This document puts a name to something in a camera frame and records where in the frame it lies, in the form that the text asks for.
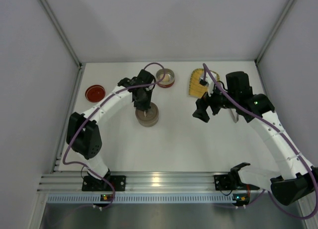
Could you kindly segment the brown round lid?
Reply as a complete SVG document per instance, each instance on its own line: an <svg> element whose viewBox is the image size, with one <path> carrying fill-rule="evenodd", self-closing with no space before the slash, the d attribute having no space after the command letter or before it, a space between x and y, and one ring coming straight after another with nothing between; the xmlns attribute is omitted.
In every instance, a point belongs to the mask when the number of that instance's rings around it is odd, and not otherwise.
<svg viewBox="0 0 318 229"><path fill-rule="evenodd" d="M159 109L153 102L150 103L150 109L146 111L135 110L135 115L140 118L154 118L159 117Z"/></svg>

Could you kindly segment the tan steel lunch bowl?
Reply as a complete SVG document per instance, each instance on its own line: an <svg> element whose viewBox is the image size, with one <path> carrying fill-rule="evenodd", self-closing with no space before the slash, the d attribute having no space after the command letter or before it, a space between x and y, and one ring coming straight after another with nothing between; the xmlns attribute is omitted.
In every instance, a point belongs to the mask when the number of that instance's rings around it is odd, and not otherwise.
<svg viewBox="0 0 318 229"><path fill-rule="evenodd" d="M140 118L140 117L136 117L139 124L144 126L144 127L152 127L154 126L158 120L159 120L159 117L154 117L154 118Z"/></svg>

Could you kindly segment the steel food tongs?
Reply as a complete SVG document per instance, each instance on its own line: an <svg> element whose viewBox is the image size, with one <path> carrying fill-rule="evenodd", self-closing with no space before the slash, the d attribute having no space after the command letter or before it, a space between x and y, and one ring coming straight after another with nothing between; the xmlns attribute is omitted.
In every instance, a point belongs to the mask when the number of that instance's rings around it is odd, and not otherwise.
<svg viewBox="0 0 318 229"><path fill-rule="evenodd" d="M230 116L233 120L234 123L237 123L239 121L239 114L237 114L235 111L232 109L229 110Z"/></svg>

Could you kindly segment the white round bun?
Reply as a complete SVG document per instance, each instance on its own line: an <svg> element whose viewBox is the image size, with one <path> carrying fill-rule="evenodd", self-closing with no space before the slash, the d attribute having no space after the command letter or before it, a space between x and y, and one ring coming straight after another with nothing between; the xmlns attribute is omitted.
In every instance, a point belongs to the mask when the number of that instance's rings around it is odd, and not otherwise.
<svg viewBox="0 0 318 229"><path fill-rule="evenodd" d="M159 76L159 79L161 79L161 82L166 83L170 82L170 75L169 74L162 74Z"/></svg>

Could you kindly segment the red round lid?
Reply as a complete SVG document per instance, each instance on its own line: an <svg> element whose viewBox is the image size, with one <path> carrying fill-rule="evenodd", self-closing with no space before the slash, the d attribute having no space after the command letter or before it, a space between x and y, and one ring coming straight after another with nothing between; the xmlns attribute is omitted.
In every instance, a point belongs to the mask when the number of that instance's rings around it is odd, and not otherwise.
<svg viewBox="0 0 318 229"><path fill-rule="evenodd" d="M101 85L92 85L85 91L85 97L89 102L96 103L106 96L106 90Z"/></svg>

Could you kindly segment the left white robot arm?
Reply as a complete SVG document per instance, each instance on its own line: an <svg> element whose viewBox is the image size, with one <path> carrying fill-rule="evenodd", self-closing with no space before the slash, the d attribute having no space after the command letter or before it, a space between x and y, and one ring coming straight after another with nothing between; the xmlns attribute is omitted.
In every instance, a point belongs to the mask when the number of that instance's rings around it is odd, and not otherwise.
<svg viewBox="0 0 318 229"><path fill-rule="evenodd" d="M82 190L114 191L119 186L120 191L124 187L116 180L111 182L110 169L104 163L100 150L102 139L99 124L105 123L124 106L133 103L135 109L148 111L151 108L152 90L156 78L145 69L133 78L123 78L116 87L100 102L83 113L74 112L70 118L67 129L66 153L73 150L80 156L77 163L88 170L83 178Z"/></svg>

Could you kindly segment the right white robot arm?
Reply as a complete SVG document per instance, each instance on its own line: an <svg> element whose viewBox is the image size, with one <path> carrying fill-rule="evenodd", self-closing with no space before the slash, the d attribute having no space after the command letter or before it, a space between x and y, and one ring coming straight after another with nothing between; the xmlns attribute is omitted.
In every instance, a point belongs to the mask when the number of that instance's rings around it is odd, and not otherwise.
<svg viewBox="0 0 318 229"><path fill-rule="evenodd" d="M278 170L261 169L242 162L230 169L220 189L235 190L247 185L269 191L280 204L288 206L318 190L318 169L296 148L281 125L269 98L254 94L248 74L242 71L226 75L226 82L215 72L203 69L193 73L189 91L194 91L196 110L193 117L208 122L208 109L217 115L221 109L234 109L262 139Z"/></svg>

